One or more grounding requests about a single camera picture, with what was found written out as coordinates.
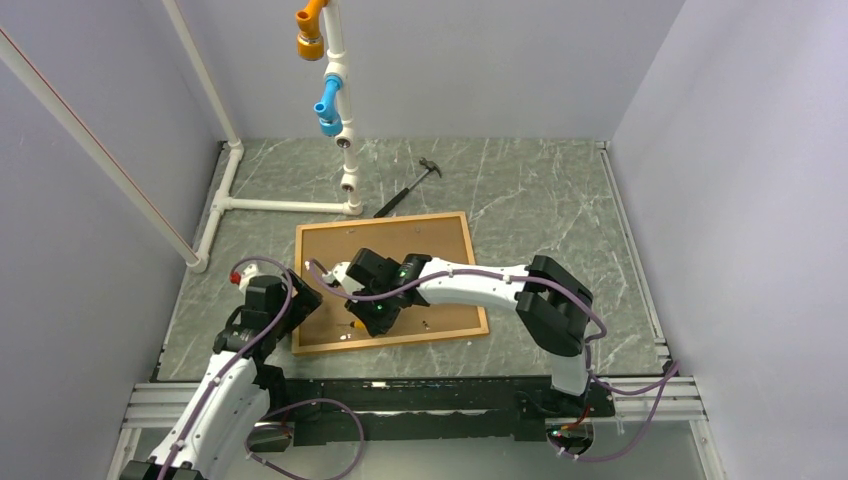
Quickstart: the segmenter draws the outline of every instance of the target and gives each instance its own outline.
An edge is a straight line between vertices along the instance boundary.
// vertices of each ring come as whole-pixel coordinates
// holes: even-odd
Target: orange pipe fitting
[[[304,60],[315,61],[324,57],[324,37],[318,17],[329,0],[309,0],[303,10],[295,14],[300,33],[297,34],[297,53]]]

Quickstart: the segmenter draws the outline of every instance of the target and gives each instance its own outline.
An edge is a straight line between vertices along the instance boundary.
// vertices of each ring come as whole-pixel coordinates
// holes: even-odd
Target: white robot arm
[[[464,274],[472,269],[474,275]],[[270,334],[238,359],[234,358],[237,352],[282,310],[286,286],[279,277],[260,275],[255,266],[231,278],[245,293],[245,304],[233,311],[216,337],[201,386],[148,461],[130,462],[121,480],[220,479],[254,425],[269,410],[287,404],[282,370],[265,365],[264,360],[322,301],[294,272],[289,275],[293,288],[290,308]],[[592,294],[548,257],[537,255],[528,265],[479,267],[411,254],[399,264],[363,248],[351,262],[336,264],[319,280],[327,288],[341,286],[343,292],[334,293],[348,298],[345,308],[372,336],[385,334],[400,311],[414,305],[454,303],[514,311],[536,343],[550,354],[551,386],[577,403],[586,392],[584,334],[588,317],[569,297],[591,305]],[[563,295],[563,290],[570,295]],[[232,367],[221,375],[229,362]]]
[[[475,274],[452,273],[470,270]],[[363,248],[351,262],[336,264],[322,280],[346,292],[345,308],[362,321],[372,336],[386,333],[401,309],[413,305],[453,303],[514,311],[536,343],[550,354],[553,388],[575,397],[586,391],[583,338],[589,319],[559,290],[571,292],[587,306],[592,304],[592,294],[549,257],[537,255],[528,265],[480,267],[410,254],[399,264]],[[384,294],[410,283],[416,285],[404,293],[363,301],[363,297]]]

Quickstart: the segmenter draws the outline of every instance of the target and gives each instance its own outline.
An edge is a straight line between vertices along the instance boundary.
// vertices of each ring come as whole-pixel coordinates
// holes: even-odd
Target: gray marble surface
[[[614,423],[595,422],[595,444],[587,455],[610,455],[630,442],[638,425],[625,424],[622,435]],[[145,461],[170,429],[141,432],[135,460]],[[268,461],[305,478],[330,478],[354,457],[355,442],[291,447],[262,454]],[[233,454],[221,480],[280,480],[280,474],[241,451]],[[367,442],[365,455],[345,480],[706,480],[689,422],[654,422],[639,448],[614,462],[565,461],[546,442],[516,442],[512,438],[448,438]]]
[[[331,141],[258,140],[245,146],[234,197],[344,200],[339,189],[341,152]],[[355,148],[363,175],[364,215],[373,215],[421,171],[418,157],[434,160],[444,178],[425,179],[397,207],[397,215],[464,210],[478,264],[527,263],[537,253],[553,257],[592,290],[594,308],[606,320],[609,335],[595,347],[597,370],[613,375],[660,372],[653,329],[593,141],[394,139],[365,140]],[[222,174],[219,163],[210,196]],[[237,260],[268,255],[291,264],[298,224],[344,218],[227,212],[209,269],[186,274],[158,378],[202,376],[215,334],[243,300],[227,281]],[[269,363],[283,367],[290,378],[550,373],[547,354],[515,313],[489,310],[488,315],[491,333],[485,337],[297,358],[286,338]]]

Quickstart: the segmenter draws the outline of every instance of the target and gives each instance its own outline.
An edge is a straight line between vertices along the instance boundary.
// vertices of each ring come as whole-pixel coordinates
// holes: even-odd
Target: white wall
[[[180,3],[244,137],[320,136],[326,58],[295,49],[305,4]],[[682,4],[343,0],[357,133],[608,139]]]
[[[0,21],[188,238],[215,140],[138,2],[0,2]],[[0,477],[99,479],[184,263],[0,63]]]
[[[613,139],[730,478],[848,472],[848,3],[688,0]]]

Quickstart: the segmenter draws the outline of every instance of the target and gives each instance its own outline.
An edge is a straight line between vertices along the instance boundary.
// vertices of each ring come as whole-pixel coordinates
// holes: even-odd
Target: wooden frame
[[[312,282],[312,279],[308,273],[304,271],[303,268],[303,237],[304,233],[313,230],[321,230],[321,229],[351,229],[355,227],[363,227],[363,226],[375,226],[382,225],[387,223],[404,223],[404,222],[422,222],[428,220],[438,220],[438,219],[454,219],[458,218],[461,224],[462,229],[462,237],[464,248],[466,252],[467,259],[465,263],[474,265],[476,264],[474,259],[474,251],[471,247],[471,235],[468,228],[468,221],[465,217],[465,212],[451,212],[451,213],[435,213],[435,214],[427,214],[427,215],[414,215],[408,217],[391,217],[391,218],[372,218],[372,219],[364,219],[364,220],[351,220],[346,222],[333,222],[333,223],[318,223],[318,224],[310,224],[310,225],[298,225],[297,231],[295,234],[295,272],[301,276],[308,283]],[[322,292],[325,296],[329,295],[329,293]],[[347,341],[338,341],[331,343],[321,343],[315,345],[301,345],[301,329],[297,328],[292,332],[292,353],[295,355],[301,354],[310,354],[310,353],[324,353],[324,352],[332,352],[332,351],[348,351],[362,348],[373,348],[373,347],[384,347],[391,345],[405,345],[411,343],[421,343],[421,342],[431,342],[437,340],[449,340],[449,339],[461,339],[461,338],[469,338],[469,337],[477,337],[482,335],[489,334],[489,323],[486,317],[486,312],[482,307],[476,307],[477,318],[479,319],[479,326],[475,328],[463,328],[457,330],[448,330],[448,331],[436,331],[436,332],[427,332],[420,334],[407,334],[403,336],[381,336],[376,338],[367,338],[362,340],[347,340]]]

